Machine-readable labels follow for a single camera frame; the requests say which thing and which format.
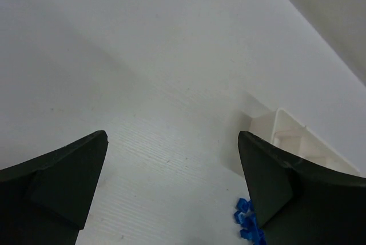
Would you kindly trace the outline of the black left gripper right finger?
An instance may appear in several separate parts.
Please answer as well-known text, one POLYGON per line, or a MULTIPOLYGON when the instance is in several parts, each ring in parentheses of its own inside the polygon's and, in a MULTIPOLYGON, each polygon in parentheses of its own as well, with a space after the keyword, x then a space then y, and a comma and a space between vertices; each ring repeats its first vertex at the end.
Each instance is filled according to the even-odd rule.
POLYGON ((268 244, 365 244, 365 178, 338 172, 240 131, 249 196, 268 244))

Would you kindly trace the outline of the white divided sorting tray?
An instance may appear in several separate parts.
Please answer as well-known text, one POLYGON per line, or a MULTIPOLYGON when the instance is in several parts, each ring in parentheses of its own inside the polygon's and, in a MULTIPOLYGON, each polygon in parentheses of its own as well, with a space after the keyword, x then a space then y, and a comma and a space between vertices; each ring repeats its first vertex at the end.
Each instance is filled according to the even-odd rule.
POLYGON ((238 134, 249 131, 270 144, 315 164, 355 176, 365 176, 346 157, 318 137, 284 109, 267 111, 257 117, 244 113, 232 119, 220 154, 221 163, 243 176, 238 153, 238 134))

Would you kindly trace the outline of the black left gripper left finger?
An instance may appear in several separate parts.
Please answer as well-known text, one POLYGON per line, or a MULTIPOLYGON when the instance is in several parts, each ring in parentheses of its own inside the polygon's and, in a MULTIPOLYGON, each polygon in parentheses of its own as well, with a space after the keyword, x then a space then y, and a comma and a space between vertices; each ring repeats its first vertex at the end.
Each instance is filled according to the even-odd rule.
POLYGON ((108 149, 104 130, 1 170, 1 244, 75 244, 108 149))

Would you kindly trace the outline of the blue lego pile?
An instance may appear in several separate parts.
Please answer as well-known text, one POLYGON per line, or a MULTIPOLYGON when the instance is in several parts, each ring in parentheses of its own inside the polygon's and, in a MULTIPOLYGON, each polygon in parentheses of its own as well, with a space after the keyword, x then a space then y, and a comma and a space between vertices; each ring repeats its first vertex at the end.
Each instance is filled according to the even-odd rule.
POLYGON ((251 200, 240 198, 233 214, 235 222, 241 226, 240 236, 255 245, 267 245, 263 230, 257 223, 257 216, 251 200))

